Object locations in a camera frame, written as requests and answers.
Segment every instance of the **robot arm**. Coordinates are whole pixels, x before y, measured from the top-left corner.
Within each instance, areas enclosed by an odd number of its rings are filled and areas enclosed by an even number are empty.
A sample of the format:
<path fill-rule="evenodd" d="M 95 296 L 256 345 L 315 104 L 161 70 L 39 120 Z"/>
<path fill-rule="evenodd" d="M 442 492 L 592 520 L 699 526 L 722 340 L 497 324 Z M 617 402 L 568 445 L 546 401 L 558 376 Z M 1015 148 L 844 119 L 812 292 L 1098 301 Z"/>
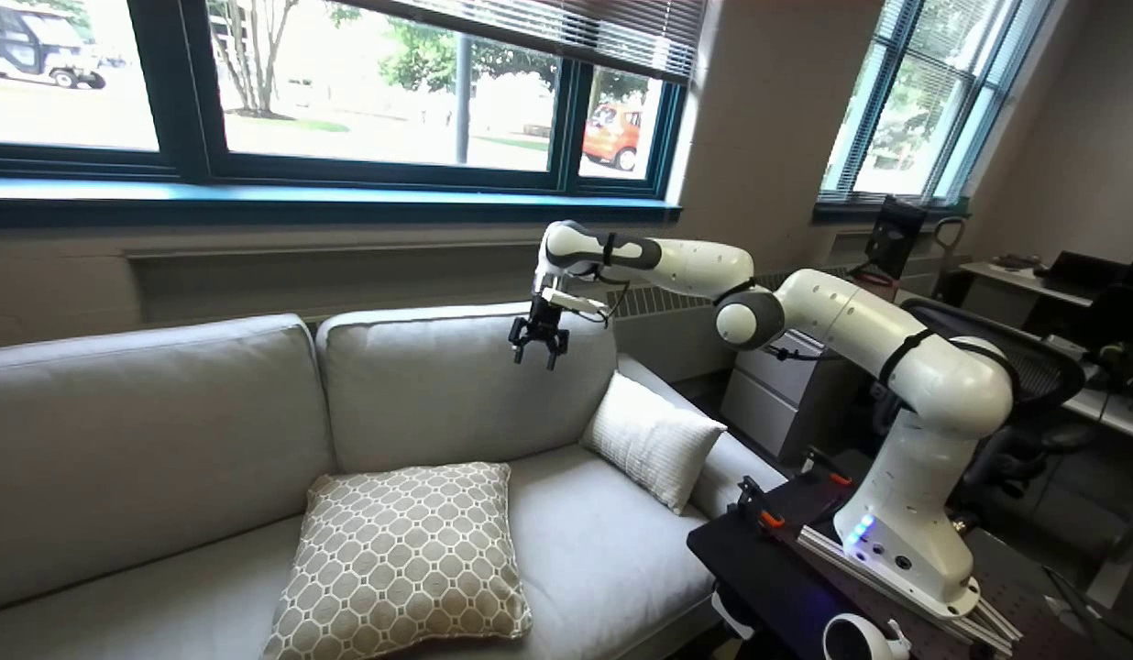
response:
<path fill-rule="evenodd" d="M 542 340 L 548 349 L 548 367 L 568 352 L 568 334 L 558 328 L 559 312 L 608 318 L 602 301 L 568 292 L 571 284 L 596 277 L 646 279 L 683 296 L 714 301 L 714 332 L 732 349 L 761 345 L 784 328 L 777 296 L 755 288 L 752 258 L 735 245 L 618 236 L 602 239 L 559 220 L 542 231 L 526 318 L 515 318 L 510 332 L 515 361 L 526 340 Z"/>
<path fill-rule="evenodd" d="M 931 615 L 974 608 L 970 554 L 944 516 L 944 499 L 974 445 L 1013 410 L 1013 380 L 991 345 L 941 340 L 899 303 L 811 268 L 787 277 L 780 289 L 761 289 L 735 245 L 602 239 L 580 224 L 548 224 L 531 312 L 510 334 L 515 361 L 526 340 L 546 340 L 552 361 L 568 352 L 559 312 L 608 317 L 602 301 L 568 292 L 568 284 L 608 273 L 712 301 L 719 338 L 735 349 L 765 345 L 793 328 L 879 377 L 905 407 L 870 478 L 831 516 L 844 560 Z"/>

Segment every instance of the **window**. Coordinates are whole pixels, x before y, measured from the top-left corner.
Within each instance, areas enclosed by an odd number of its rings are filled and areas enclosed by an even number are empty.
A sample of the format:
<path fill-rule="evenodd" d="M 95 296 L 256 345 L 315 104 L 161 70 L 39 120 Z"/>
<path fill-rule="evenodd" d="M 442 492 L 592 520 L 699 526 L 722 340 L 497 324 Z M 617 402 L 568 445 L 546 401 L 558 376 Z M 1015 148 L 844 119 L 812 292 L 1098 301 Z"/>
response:
<path fill-rule="evenodd" d="M 888 0 L 822 201 L 960 206 L 1043 13 L 1043 0 Z"/>
<path fill-rule="evenodd" d="M 0 174 L 664 198 L 699 19 L 703 0 L 0 0 Z"/>
<path fill-rule="evenodd" d="M 156 149 L 125 4 L 0 4 L 0 145 Z"/>

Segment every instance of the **green foliage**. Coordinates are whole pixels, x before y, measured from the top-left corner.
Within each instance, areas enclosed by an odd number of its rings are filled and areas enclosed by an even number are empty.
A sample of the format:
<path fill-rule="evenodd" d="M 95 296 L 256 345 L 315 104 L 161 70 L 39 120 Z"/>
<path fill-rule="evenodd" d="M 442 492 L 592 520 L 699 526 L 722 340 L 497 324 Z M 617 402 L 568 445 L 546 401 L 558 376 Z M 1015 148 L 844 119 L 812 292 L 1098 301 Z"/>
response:
<path fill-rule="evenodd" d="M 333 8 L 328 8 L 328 24 L 333 24 L 333 27 L 343 27 L 343 24 L 356 24 L 356 19 L 360 19 L 360 8 L 343 8 L 343 4 L 333 4 Z"/>
<path fill-rule="evenodd" d="M 388 86 L 409 87 L 409 93 L 453 87 L 453 39 L 458 36 L 449 30 L 388 19 L 388 32 L 397 39 L 397 52 L 382 59 L 382 76 Z M 468 59 L 474 59 L 474 81 L 507 76 L 507 75 L 534 75 L 542 86 L 558 81 L 558 59 L 526 52 L 526 48 L 510 48 L 510 46 L 468 36 Z"/>
<path fill-rule="evenodd" d="M 435 27 L 388 19 L 397 52 L 382 59 L 382 76 L 398 87 L 442 93 L 453 86 L 453 36 Z"/>
<path fill-rule="evenodd" d="M 618 75 L 618 70 L 602 70 L 592 87 L 604 97 L 604 99 L 629 99 L 629 97 L 646 97 L 646 76 L 639 75 Z"/>
<path fill-rule="evenodd" d="M 999 0 L 928 0 L 908 39 L 939 61 L 963 66 Z M 958 76 L 936 61 L 905 59 L 892 93 L 892 114 L 899 120 L 939 120 Z"/>

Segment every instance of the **window sill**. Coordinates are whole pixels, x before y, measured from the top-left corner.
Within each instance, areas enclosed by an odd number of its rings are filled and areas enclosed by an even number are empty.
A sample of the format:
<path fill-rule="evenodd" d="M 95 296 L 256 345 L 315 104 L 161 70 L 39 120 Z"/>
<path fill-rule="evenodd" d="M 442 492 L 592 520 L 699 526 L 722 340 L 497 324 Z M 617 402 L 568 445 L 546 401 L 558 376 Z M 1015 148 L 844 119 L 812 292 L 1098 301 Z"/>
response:
<path fill-rule="evenodd" d="M 675 224 L 679 206 L 656 198 L 0 181 L 0 226 L 548 224 L 559 217 Z"/>
<path fill-rule="evenodd" d="M 882 201 L 818 201 L 812 224 L 873 224 Z M 969 206 L 928 206 L 928 224 L 936 220 L 969 220 Z"/>

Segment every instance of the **white couch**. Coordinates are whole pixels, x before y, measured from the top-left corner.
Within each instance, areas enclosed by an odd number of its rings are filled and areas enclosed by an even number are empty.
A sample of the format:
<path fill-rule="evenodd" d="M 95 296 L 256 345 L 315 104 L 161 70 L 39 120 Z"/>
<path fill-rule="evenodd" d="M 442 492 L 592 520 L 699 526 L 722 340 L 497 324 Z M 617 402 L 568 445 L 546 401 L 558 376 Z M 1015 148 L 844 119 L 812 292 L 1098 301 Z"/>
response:
<path fill-rule="evenodd" d="M 521 303 L 294 317 L 0 349 L 0 658 L 261 658 L 317 472 L 512 467 L 521 643 L 409 658 L 664 658 L 712 622 L 685 531 L 765 461 L 719 438 L 664 509 L 580 445 L 617 372 L 602 324 L 512 365 Z"/>

